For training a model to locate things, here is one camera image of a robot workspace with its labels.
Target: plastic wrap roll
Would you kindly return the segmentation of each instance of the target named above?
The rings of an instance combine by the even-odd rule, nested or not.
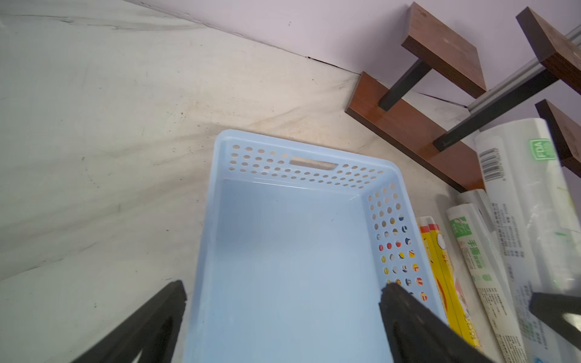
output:
[[[480,211],[482,220],[490,233],[496,233],[496,227],[492,221],[492,211],[490,210],[490,199],[484,189],[474,189],[458,194],[456,197],[458,204],[472,203]]]
[[[504,263],[480,211],[474,204],[461,204],[447,213],[506,363],[525,363]]]
[[[579,221],[547,124],[513,121],[475,141],[528,360],[579,361],[528,309],[533,292],[581,296]]]

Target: colorful label behind basket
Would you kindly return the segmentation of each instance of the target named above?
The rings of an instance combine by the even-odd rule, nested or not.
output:
[[[450,327],[470,345],[482,350],[440,227],[432,217],[419,217],[417,221]]]

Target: wooden shelf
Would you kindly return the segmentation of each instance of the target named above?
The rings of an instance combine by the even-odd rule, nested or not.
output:
[[[535,107],[547,121],[561,164],[581,177],[581,126],[547,100]]]
[[[409,11],[401,45],[472,97],[486,92],[476,47],[417,3]]]
[[[432,142],[446,130],[404,100],[389,111],[382,110],[379,99],[387,91],[363,72],[345,112],[454,189],[484,189],[476,152],[463,142],[438,151]]]
[[[530,8],[517,16],[539,62],[581,94],[581,50]]]

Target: green printed logo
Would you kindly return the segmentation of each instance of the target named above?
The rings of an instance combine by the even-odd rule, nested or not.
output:
[[[530,152],[535,160],[556,160],[557,154],[553,143],[549,139],[529,140]]]
[[[468,223],[466,223],[466,217],[460,217],[456,218],[455,220],[451,220],[450,224],[452,225],[452,230],[454,230],[456,238],[469,236],[472,234],[470,226]]]

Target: barcode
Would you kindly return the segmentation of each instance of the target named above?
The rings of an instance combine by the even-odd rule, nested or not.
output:
[[[488,149],[478,156],[485,181],[504,178],[504,168],[497,148]]]

